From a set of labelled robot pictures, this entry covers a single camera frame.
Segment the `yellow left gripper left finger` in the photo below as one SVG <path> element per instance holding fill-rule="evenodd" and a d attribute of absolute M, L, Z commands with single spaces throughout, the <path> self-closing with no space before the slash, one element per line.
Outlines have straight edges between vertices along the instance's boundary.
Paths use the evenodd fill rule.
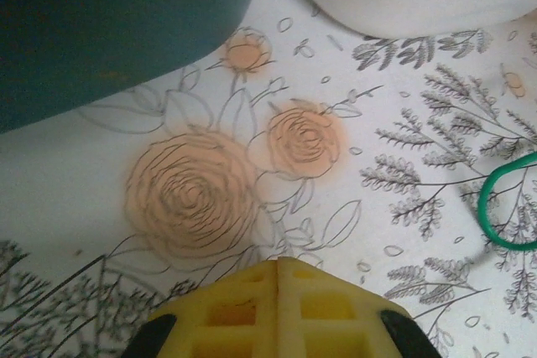
<path fill-rule="evenodd" d="M 275 260 L 221 278 L 156 309 L 126 357 L 275 357 Z"/>

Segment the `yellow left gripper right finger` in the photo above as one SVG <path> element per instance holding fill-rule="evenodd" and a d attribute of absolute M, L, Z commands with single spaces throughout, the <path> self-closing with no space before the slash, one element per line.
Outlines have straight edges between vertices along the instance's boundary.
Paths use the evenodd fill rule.
<path fill-rule="evenodd" d="M 279 357 L 439 357 L 400 305 L 298 259 L 279 259 Z"/>

